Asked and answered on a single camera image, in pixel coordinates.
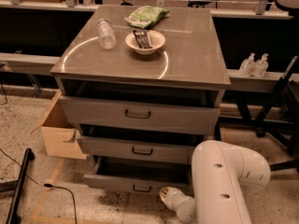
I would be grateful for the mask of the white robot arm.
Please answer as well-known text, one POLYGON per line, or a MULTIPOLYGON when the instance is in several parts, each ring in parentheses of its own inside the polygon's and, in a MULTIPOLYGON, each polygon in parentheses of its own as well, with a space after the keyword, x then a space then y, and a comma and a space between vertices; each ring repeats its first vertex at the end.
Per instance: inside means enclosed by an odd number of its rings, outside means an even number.
POLYGON ((192 154, 193 196, 164 187, 160 198, 181 224, 252 224, 245 196, 269 180, 270 167, 260 153, 208 140, 192 154))

